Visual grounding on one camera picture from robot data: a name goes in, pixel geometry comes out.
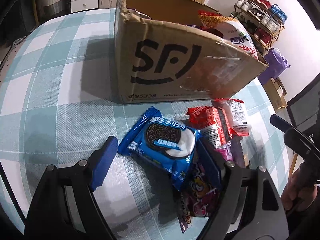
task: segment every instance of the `table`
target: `table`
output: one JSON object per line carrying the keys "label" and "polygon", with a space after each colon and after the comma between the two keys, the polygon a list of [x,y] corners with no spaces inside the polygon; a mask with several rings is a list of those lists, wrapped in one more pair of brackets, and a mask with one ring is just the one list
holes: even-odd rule
{"label": "table", "polygon": [[[86,159],[109,135],[119,141],[150,106],[168,119],[187,119],[188,107],[209,100],[121,105],[114,63],[115,9],[52,19],[31,33],[0,88],[0,161],[25,215],[44,169]],[[234,98],[245,101],[252,124],[242,141],[253,168],[265,165],[281,193],[289,170],[283,134],[269,123],[271,103],[257,79]],[[187,239],[201,231],[196,218],[180,231],[168,176],[143,161],[117,155],[94,192],[113,233],[125,239]],[[68,189],[74,225],[82,228]],[[0,183],[0,203],[17,228],[24,226]]]}

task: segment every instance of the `sf logo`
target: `sf logo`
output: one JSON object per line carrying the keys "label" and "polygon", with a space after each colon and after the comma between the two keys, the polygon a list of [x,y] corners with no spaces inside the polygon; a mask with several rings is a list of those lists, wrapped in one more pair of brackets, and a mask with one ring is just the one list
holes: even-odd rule
{"label": "sf logo", "polygon": [[[144,66],[132,66],[132,71],[133,72],[137,72],[137,71],[141,71],[141,72],[145,72],[150,70],[153,67],[153,59],[146,54],[145,52],[142,51],[142,48],[144,46],[153,48],[155,50],[158,49],[159,47],[159,43],[146,39],[144,41],[139,41],[137,43],[137,47],[136,47],[136,53],[135,56],[138,58],[141,58],[144,62],[145,65]],[[201,46],[198,45],[192,45],[192,51],[191,51],[191,55],[189,60],[187,61],[187,63],[177,72],[175,73],[175,77],[178,79],[181,76],[183,76],[185,73],[187,73],[189,71],[190,68],[192,68],[192,66],[194,65],[194,63],[197,61],[200,52],[201,52]],[[170,56],[170,52],[171,51],[179,51],[183,54],[186,54],[188,52],[188,48],[182,45],[178,45],[178,44],[166,44],[164,46],[164,48],[162,49],[161,55],[159,57],[158,63],[156,65],[156,68],[154,70],[154,73],[161,73],[165,63],[167,62],[169,56]],[[176,64],[179,61],[179,58],[177,57],[172,57],[170,58],[170,63],[171,64]],[[173,79],[171,77],[167,77],[167,78],[161,78],[161,79],[142,79],[139,77],[133,77],[131,76],[131,83],[138,83],[138,84],[142,84],[142,85],[155,85],[155,84],[163,84],[163,83],[167,83],[167,82],[172,82]]]}

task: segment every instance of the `white sneaker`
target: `white sneaker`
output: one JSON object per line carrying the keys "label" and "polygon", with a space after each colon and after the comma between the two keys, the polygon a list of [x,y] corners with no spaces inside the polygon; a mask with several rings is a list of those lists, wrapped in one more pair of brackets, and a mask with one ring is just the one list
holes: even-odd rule
{"label": "white sneaker", "polygon": [[270,20],[269,17],[266,16],[266,15],[264,15],[264,16],[262,17],[260,23],[266,26],[266,25],[268,24],[269,20]]}
{"label": "white sneaker", "polygon": [[280,30],[280,24],[275,22],[276,26],[277,26],[277,29],[276,29],[276,32]]}
{"label": "white sneaker", "polygon": [[244,4],[245,0],[238,0],[235,4],[236,7],[241,8],[241,6]]}
{"label": "white sneaker", "polygon": [[248,2],[244,2],[244,4],[241,6],[241,10],[243,11],[248,11],[252,8],[252,4],[248,3]]}
{"label": "white sneaker", "polygon": [[269,31],[271,31],[272,34],[277,32],[278,26],[276,25],[276,23],[273,20],[270,20],[267,25],[266,25],[267,29]]}
{"label": "white sneaker", "polygon": [[263,14],[257,13],[257,14],[254,15],[254,18],[255,18],[258,22],[260,22],[260,21],[262,20],[262,18],[263,18]]}

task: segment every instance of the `snack bag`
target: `snack bag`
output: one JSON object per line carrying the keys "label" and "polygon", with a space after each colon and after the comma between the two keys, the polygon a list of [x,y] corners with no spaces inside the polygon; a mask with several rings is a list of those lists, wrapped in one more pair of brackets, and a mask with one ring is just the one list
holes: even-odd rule
{"label": "snack bag", "polygon": [[199,137],[199,130],[165,119],[158,109],[150,107],[121,141],[118,153],[134,153],[166,170],[180,190]]}
{"label": "snack bag", "polygon": [[202,31],[206,31],[206,32],[209,32],[211,34],[217,35],[220,38],[223,38],[223,34],[221,32],[219,32],[218,30],[214,29],[214,28],[208,28],[208,27],[197,26],[197,25],[189,25],[188,27],[196,28],[196,29],[199,29],[199,30],[202,30]]}
{"label": "snack bag", "polygon": [[219,98],[213,100],[214,105],[224,109],[231,131],[239,136],[249,136],[251,125],[244,101],[233,98]]}
{"label": "snack bag", "polygon": [[250,35],[237,18],[225,17],[202,10],[199,10],[199,17],[205,27],[218,30],[223,34],[223,39],[231,41],[246,53],[258,59],[257,50]]}
{"label": "snack bag", "polygon": [[223,109],[212,106],[188,108],[189,122],[201,130],[210,144],[216,149],[232,139],[232,133]]}
{"label": "snack bag", "polygon": [[211,186],[199,163],[194,163],[191,178],[187,187],[180,193],[178,219],[181,231],[184,233],[191,227],[192,217],[210,217],[215,210],[219,192]]}

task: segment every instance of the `person's hand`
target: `person's hand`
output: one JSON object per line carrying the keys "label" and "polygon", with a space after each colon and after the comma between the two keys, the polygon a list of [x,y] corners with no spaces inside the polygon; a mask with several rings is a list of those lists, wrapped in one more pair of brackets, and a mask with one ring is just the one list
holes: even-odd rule
{"label": "person's hand", "polygon": [[303,202],[296,209],[298,212],[306,210],[316,199],[318,193],[316,186],[302,188],[301,190],[297,189],[296,182],[299,175],[299,170],[300,169],[297,169],[294,174],[292,174],[284,188],[284,191],[282,192],[281,201],[285,210],[290,210],[292,208],[292,201],[297,197],[303,200]]}

